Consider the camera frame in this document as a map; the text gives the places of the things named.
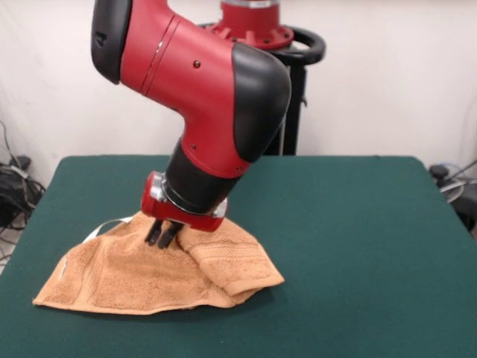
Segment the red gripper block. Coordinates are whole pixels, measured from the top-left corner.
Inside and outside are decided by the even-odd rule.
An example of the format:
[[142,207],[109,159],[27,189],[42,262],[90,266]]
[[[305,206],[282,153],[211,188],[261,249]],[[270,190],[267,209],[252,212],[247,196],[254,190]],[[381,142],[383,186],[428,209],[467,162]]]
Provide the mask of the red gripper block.
[[[165,175],[161,172],[152,172],[145,182],[140,210],[146,216],[158,219],[148,231],[145,242],[150,246],[158,245],[158,248],[166,249],[183,229],[183,224],[195,230],[216,231],[225,219],[227,200],[224,199],[211,213],[189,213],[180,209],[166,196]],[[163,232],[161,220],[170,221],[170,225]]]

